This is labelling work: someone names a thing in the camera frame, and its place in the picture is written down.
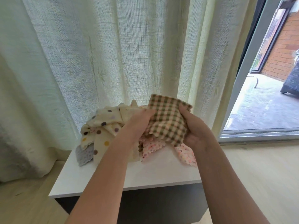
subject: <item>gray cloth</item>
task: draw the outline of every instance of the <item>gray cloth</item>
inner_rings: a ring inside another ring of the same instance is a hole
[[[93,159],[93,151],[94,143],[88,145],[85,150],[81,149],[80,145],[76,148],[75,152],[79,167],[87,164],[89,161]]]

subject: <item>light wood floor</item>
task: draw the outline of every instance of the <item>light wood floor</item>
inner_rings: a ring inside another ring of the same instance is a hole
[[[270,223],[298,223],[299,144],[227,145],[224,151],[237,175]],[[48,198],[64,162],[34,180],[0,184],[1,224],[62,224],[67,213]],[[198,224],[212,224],[207,212]]]

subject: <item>left hand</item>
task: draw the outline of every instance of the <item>left hand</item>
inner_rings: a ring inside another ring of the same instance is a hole
[[[156,113],[153,109],[137,111],[131,119],[118,132],[115,139],[127,142],[131,145],[138,142],[147,128],[150,118]]]

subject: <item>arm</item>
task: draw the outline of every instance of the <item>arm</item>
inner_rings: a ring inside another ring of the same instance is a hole
[[[194,152],[213,223],[269,223],[210,128],[183,106],[180,106],[180,112],[189,128],[184,143]]]
[[[129,152],[155,110],[136,113],[119,131],[88,182],[66,224],[116,223]]]

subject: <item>pile of cloths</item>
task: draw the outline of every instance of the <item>pile of cloths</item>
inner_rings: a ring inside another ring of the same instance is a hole
[[[187,126],[178,110],[182,103],[189,111],[191,105],[171,97],[152,94],[148,106],[138,106],[135,100],[131,105],[120,104],[116,107],[98,109],[95,115],[81,128],[81,143],[76,148],[79,166],[92,159],[98,164],[118,131],[131,116],[143,108],[155,109],[148,127],[131,150],[129,162],[144,161],[151,153],[171,144],[181,162],[196,166],[191,148],[183,144]]]

